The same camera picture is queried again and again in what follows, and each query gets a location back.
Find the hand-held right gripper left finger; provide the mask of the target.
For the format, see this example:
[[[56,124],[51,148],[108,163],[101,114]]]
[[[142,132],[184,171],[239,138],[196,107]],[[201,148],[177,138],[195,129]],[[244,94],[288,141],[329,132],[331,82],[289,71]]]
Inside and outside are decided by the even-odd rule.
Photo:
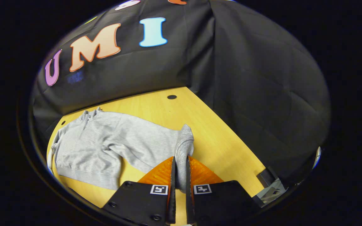
[[[171,156],[139,181],[125,181],[103,209],[135,226],[169,226],[176,222],[177,166]]]

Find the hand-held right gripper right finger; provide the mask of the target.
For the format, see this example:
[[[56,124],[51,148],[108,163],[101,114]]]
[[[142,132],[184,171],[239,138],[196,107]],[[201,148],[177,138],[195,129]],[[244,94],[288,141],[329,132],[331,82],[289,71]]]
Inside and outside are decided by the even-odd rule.
[[[186,216],[193,226],[244,226],[259,205],[236,180],[224,181],[207,166],[187,159]]]

